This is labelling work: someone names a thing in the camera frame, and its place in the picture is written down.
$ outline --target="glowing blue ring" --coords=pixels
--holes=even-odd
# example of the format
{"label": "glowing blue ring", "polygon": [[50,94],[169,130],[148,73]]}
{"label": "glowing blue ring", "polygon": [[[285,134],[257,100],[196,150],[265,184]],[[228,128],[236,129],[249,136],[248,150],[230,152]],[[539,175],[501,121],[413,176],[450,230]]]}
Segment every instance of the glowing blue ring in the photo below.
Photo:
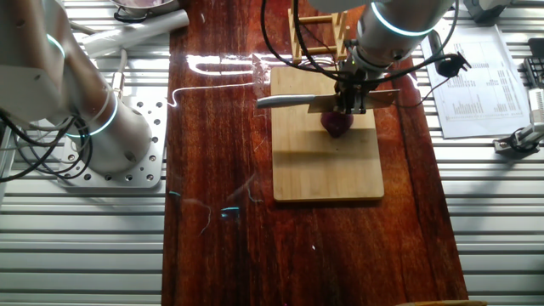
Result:
{"label": "glowing blue ring", "polygon": [[57,42],[56,39],[54,39],[51,35],[48,34],[48,40],[50,43],[52,43],[53,45],[57,46],[57,48],[60,50],[60,52],[62,53],[62,57],[65,59],[66,58],[66,54],[65,54],[65,50],[62,48],[62,46],[60,45],[59,42]]}
{"label": "glowing blue ring", "polygon": [[377,19],[380,20],[383,23],[383,25],[386,26],[389,30],[397,34],[408,36],[408,37],[418,37],[418,36],[427,35],[430,31],[433,30],[433,28],[430,28],[425,31],[414,32],[414,31],[405,31],[405,30],[399,29],[398,27],[388,23],[388,21],[385,20],[385,18],[383,18],[380,12],[377,11],[376,3],[372,3],[371,6],[372,6],[372,11],[374,12],[374,15],[377,17]]}
{"label": "glowing blue ring", "polygon": [[[97,133],[102,132],[102,131],[103,131],[105,128],[107,128],[107,127],[110,125],[110,123],[113,121],[113,118],[115,118],[115,116],[116,116],[116,114],[117,114],[117,107],[118,107],[118,103],[119,103],[119,102],[117,101],[117,97],[115,97],[115,98],[116,98],[116,107],[113,109],[113,114],[111,114],[110,119],[108,119],[108,121],[107,121],[106,123],[104,123],[104,125],[103,125],[102,127],[100,127],[99,129],[97,129],[96,131],[90,133],[89,136],[94,136],[94,135],[96,135]],[[68,133],[66,133],[66,136],[68,136],[68,137],[74,137],[74,138],[75,138],[75,137],[80,137],[79,135],[72,135],[72,134],[68,134]]]}

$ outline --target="reddish-brown wooden tabletop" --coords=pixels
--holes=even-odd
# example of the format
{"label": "reddish-brown wooden tabletop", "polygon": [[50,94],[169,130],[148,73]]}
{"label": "reddish-brown wooden tabletop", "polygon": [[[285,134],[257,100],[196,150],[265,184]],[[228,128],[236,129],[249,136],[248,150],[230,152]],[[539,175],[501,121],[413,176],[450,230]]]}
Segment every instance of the reddish-brown wooden tabletop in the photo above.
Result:
{"label": "reddish-brown wooden tabletop", "polygon": [[[278,62],[264,46],[260,4],[195,0],[189,27],[171,35],[162,305],[467,299],[421,108],[375,110],[381,201],[274,201],[270,112],[255,100]],[[289,7],[270,1],[266,14],[281,54],[290,53]],[[301,15],[311,14],[304,4]],[[332,41],[330,29],[312,30]],[[383,87],[400,88],[402,105],[420,99],[408,76]]]}

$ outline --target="bamboo cutting board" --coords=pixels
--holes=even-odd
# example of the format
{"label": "bamboo cutting board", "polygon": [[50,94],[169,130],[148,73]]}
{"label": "bamboo cutting board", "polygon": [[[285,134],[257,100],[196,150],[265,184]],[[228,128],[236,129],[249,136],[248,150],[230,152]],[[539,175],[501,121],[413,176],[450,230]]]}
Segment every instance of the bamboo cutting board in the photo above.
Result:
{"label": "bamboo cutting board", "polygon": [[[333,94],[330,78],[290,67],[274,68],[270,90],[277,94]],[[376,200],[383,178],[372,110],[334,139],[308,106],[272,109],[274,198],[277,201]]]}

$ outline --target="black wire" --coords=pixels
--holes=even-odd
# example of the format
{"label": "black wire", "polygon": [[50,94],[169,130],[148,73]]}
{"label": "black wire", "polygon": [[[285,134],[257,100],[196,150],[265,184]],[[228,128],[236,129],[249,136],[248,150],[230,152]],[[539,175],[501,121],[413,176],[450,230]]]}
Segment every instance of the black wire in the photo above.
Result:
{"label": "black wire", "polygon": [[416,108],[418,107],[419,105],[421,105],[423,103],[423,101],[425,101],[426,98],[428,98],[429,95],[431,95],[431,93],[436,89],[436,88],[439,88],[440,86],[446,84],[449,80],[451,79],[451,77],[448,77],[447,79],[445,79],[443,82],[441,82],[440,84],[436,85],[435,87],[431,88],[431,91],[429,91],[427,93],[427,95],[425,97],[423,97],[423,99],[421,101],[419,101],[418,104],[416,105],[407,105],[407,106],[404,106],[404,105],[398,105],[396,103],[394,103],[394,105],[396,105],[397,107],[399,108]]}
{"label": "black wire", "polygon": [[[266,1],[267,0],[263,0],[261,2],[261,32],[263,34],[263,39],[264,39],[264,44],[266,44],[266,48],[268,48],[268,50],[279,60],[281,61],[282,63],[292,67],[292,68],[296,68],[296,69],[299,69],[299,70],[302,70],[302,71],[310,71],[310,72],[320,72],[320,71],[317,71],[316,69],[314,68],[310,68],[310,67],[306,67],[306,66],[299,66],[299,65],[295,65],[293,64],[292,62],[290,62],[289,60],[287,59],[284,59],[280,56],[280,54],[278,54],[275,50],[274,50],[274,47],[272,47],[272,44],[270,43],[270,40],[269,40],[269,36],[266,32],[266,22],[265,22],[265,13],[266,13]],[[330,71],[330,73],[345,73],[345,74],[349,74],[349,72],[342,72],[342,71]]]}
{"label": "black wire", "polygon": [[[85,164],[83,165],[82,170],[78,174],[70,176],[69,179],[75,179],[75,178],[81,176],[82,174],[84,174],[85,170],[87,170],[87,168],[88,168],[88,165],[91,163],[91,159],[93,158],[93,137],[90,135],[90,133],[88,131],[88,127],[86,127],[87,123],[80,117],[78,124],[80,125],[80,127],[78,127],[78,128],[85,127],[83,132],[85,134],[85,137],[87,137],[87,141],[88,141],[88,149],[86,149],[86,150],[88,150],[88,155],[87,155],[87,160],[85,161]],[[83,152],[84,151],[79,153],[79,156],[83,156],[84,155]]]}
{"label": "black wire", "polygon": [[33,163],[31,166],[29,166],[27,169],[21,171],[20,173],[17,173],[17,174],[12,175],[12,176],[8,176],[7,178],[0,178],[0,183],[6,183],[6,182],[12,181],[14,179],[20,179],[20,178],[24,177],[25,175],[27,175],[28,173],[34,171],[36,168],[40,167],[40,165],[42,165],[47,160],[47,158],[51,155],[51,153],[53,153],[53,150],[54,150],[55,146],[59,143],[60,139],[62,139],[62,137],[66,134],[66,132],[68,132],[68,129],[71,128],[71,126],[72,126],[72,124],[74,124],[75,120],[76,120],[75,117],[72,118],[70,123],[65,128],[59,130],[59,133],[57,134],[57,137],[52,142],[53,145],[51,145],[49,147],[49,149],[45,152],[45,154],[43,154],[43,156],[40,159],[38,159],[35,163]]}
{"label": "black wire", "polygon": [[[81,140],[81,146],[84,146],[84,145],[89,145],[89,150],[92,150],[92,143],[91,143],[91,138],[88,134],[88,129],[85,127],[85,121],[81,118],[81,117],[78,117],[77,120],[74,122],[74,125],[76,125],[76,128],[78,128],[78,132],[79,132],[79,136],[80,136],[80,140]],[[30,145],[30,150],[32,152],[32,154],[37,158],[39,159],[40,156],[37,154],[37,152],[34,150],[33,146]],[[22,149],[19,148],[18,149],[18,152],[20,154],[20,156],[23,158],[23,160],[25,160],[25,162],[29,165],[31,165],[31,162],[28,160],[28,158],[25,156],[25,154],[23,153]],[[78,162],[83,158],[84,154],[83,154],[84,151],[82,151],[82,153],[78,154],[78,157],[77,159],[66,169],[64,170],[59,170],[59,171],[54,171],[53,169],[51,169],[50,166],[48,166],[48,164],[46,162],[44,162],[42,164],[42,166],[45,168],[45,170],[43,169],[40,169],[40,168],[37,168],[36,170],[38,172],[41,172],[41,173],[46,173],[46,174],[49,174],[49,175],[54,175],[56,176],[57,178],[59,179],[75,179],[79,176],[81,176],[86,168],[84,168],[82,171],[80,171],[78,174],[74,175],[74,176],[63,176],[61,175],[62,173],[67,173],[69,172],[71,169],[73,169],[77,164]]]}
{"label": "black wire", "polygon": [[41,146],[41,147],[50,147],[50,146],[54,145],[55,140],[53,142],[50,142],[50,143],[43,143],[43,142],[36,141],[36,140],[31,139],[30,137],[26,136],[21,130],[19,130],[19,128],[8,118],[8,116],[3,111],[0,111],[0,119],[2,119],[2,121],[4,123],[6,123],[6,125],[14,133],[16,133],[17,136],[19,136],[21,139],[26,141],[28,144]]}
{"label": "black wire", "polygon": [[321,66],[319,66],[315,62],[314,58],[309,53],[308,48],[306,47],[306,43],[304,42],[303,34],[300,31],[300,19],[298,18],[298,0],[293,0],[292,8],[293,8],[292,17],[293,17],[293,26],[295,28],[295,35],[297,36],[298,43],[300,44],[300,48],[302,49],[304,56],[306,56],[306,59],[308,59],[308,61],[312,64],[312,66],[318,72],[321,72],[322,74],[326,75],[327,77],[330,77],[331,79],[336,80],[336,81],[348,80],[347,78],[334,76],[329,71],[326,71],[325,69],[323,69]]}
{"label": "black wire", "polygon": [[335,60],[334,52],[332,52],[332,50],[329,48],[329,46],[326,45],[326,43],[321,41],[312,31],[310,31],[305,24],[301,24],[301,26],[316,42],[318,42],[321,46],[325,47],[327,51],[329,51],[329,53],[332,55],[332,61],[334,62],[334,69],[338,71],[338,64]]}

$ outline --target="paper sheet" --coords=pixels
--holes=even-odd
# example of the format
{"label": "paper sheet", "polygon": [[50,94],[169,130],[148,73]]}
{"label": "paper sheet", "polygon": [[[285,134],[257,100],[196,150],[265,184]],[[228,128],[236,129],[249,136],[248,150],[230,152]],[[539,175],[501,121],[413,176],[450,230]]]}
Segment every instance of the paper sheet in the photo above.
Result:
{"label": "paper sheet", "polygon": [[[425,58],[432,54],[428,39],[422,51]],[[457,28],[445,54],[457,52],[473,68],[433,91],[444,138],[505,135],[527,126],[527,93],[498,28]],[[427,68],[433,87],[445,80],[434,64]]]}

